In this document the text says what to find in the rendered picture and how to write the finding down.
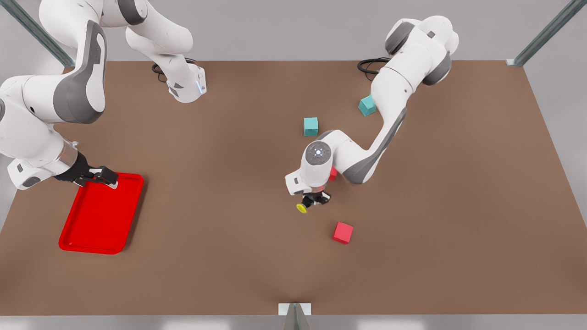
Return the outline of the red plastic tray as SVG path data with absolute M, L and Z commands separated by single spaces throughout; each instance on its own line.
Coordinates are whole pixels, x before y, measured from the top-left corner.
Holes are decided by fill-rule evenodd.
M 88 182 L 79 188 L 58 245 L 65 251 L 114 255 L 123 250 L 144 178 L 120 173 L 117 188 Z

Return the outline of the silver frame post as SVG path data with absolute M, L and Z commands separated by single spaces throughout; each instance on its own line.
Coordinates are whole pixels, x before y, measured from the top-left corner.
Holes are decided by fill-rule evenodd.
M 75 61 L 59 46 L 56 41 L 16 2 L 16 0 L 0 0 L 2 6 L 11 17 L 21 24 L 52 56 L 64 67 L 75 67 Z
M 285 316 L 283 330 L 311 330 L 307 316 L 311 303 L 279 303 L 277 314 Z
M 515 58 L 505 60 L 506 65 L 523 67 L 585 6 L 587 0 L 570 0 Z

